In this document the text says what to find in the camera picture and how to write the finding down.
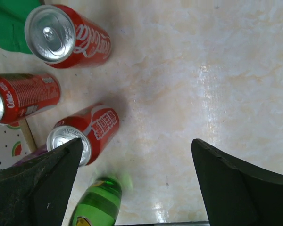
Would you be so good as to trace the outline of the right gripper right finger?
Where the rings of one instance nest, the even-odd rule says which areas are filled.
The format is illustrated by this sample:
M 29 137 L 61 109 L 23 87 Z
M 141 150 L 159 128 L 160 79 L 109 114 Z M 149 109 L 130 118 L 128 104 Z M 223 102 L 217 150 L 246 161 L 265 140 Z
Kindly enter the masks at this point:
M 283 175 L 231 156 L 201 139 L 191 153 L 212 226 L 283 226 Z

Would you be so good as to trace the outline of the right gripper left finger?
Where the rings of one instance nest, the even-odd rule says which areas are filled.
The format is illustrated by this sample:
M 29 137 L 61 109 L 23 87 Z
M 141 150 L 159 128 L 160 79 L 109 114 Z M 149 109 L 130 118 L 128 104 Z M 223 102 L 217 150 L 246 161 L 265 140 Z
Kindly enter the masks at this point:
M 0 171 L 0 226 L 60 226 L 79 168 L 83 143 L 75 138 Z

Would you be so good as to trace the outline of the watermelon print canvas bag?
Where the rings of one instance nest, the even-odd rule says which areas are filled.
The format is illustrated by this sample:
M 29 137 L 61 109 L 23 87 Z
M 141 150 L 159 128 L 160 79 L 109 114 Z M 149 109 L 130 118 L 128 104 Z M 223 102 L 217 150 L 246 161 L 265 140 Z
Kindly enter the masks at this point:
M 26 120 L 0 125 L 0 171 L 37 149 Z

